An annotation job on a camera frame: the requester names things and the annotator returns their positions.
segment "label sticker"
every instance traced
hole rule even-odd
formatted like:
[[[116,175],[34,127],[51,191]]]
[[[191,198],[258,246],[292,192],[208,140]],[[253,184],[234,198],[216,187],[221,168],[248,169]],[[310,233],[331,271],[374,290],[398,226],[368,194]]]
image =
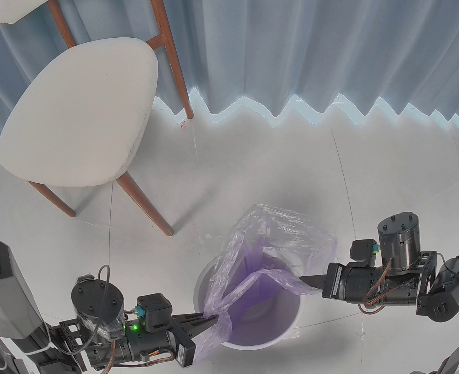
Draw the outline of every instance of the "label sticker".
[[[342,274],[342,267],[338,267],[337,269],[337,277],[335,279],[335,285],[333,286],[333,295],[337,295],[338,285],[340,283],[340,275]]]
[[[184,353],[186,351],[186,348],[179,344],[179,349],[177,350],[177,362],[182,366],[184,364]]]

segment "gray tile floor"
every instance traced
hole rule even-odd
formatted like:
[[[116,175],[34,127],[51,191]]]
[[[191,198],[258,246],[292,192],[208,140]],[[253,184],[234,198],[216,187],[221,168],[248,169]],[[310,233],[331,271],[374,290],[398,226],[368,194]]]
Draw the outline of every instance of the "gray tile floor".
[[[126,307],[138,295],[162,292],[175,314],[192,312],[195,281],[218,254],[218,237],[253,203],[325,220],[342,263],[356,237],[376,239],[382,219],[406,210],[420,217],[422,248],[459,254],[459,121],[412,108],[398,117],[376,105],[355,124],[345,114],[349,104],[338,100],[317,116],[318,125],[291,109],[271,127],[245,106],[212,123],[195,102],[195,118],[183,128],[158,105],[130,173],[174,227],[170,238],[117,184],[55,188],[77,211],[70,219],[0,166],[0,239],[50,324],[74,315],[69,293],[77,276],[108,262]],[[443,324],[417,317],[414,308],[363,316],[355,305],[313,296],[296,334],[256,352],[220,347],[191,371],[437,370],[459,344],[459,315]],[[176,363],[131,370],[181,372]]]

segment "light under curtain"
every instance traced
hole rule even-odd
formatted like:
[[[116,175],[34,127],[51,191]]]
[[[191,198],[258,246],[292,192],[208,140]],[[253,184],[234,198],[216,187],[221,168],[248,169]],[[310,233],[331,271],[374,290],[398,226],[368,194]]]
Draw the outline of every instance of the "light under curtain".
[[[158,33],[149,0],[58,0],[77,43]],[[244,95],[278,115],[293,94],[324,112],[338,93],[459,115],[459,0],[164,0],[188,91],[217,114]],[[0,133],[65,49],[46,4],[0,24]],[[157,95],[182,109],[163,48]]]

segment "curtain fold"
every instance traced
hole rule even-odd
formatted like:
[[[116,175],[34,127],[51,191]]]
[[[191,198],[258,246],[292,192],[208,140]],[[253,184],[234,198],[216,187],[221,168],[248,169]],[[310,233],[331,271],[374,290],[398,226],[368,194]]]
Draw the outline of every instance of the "curtain fold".
[[[58,0],[77,43],[158,33],[149,0]],[[164,0],[188,90],[217,114],[240,96],[277,116],[299,96],[324,112],[341,93],[367,114],[382,97],[459,115],[459,0]],[[46,4],[0,24],[0,132],[65,44]],[[164,48],[160,97],[182,109]]]

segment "trash bag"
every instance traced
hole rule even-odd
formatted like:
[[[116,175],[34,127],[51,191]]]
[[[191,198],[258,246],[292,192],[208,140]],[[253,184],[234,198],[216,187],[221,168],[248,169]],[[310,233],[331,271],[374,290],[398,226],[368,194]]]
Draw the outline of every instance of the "trash bag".
[[[337,239],[323,221],[253,205],[232,228],[214,266],[203,311],[204,317],[217,314],[219,320],[194,338],[195,363],[230,339],[251,306],[283,288],[296,295],[319,293],[299,277],[325,274],[336,252]]]

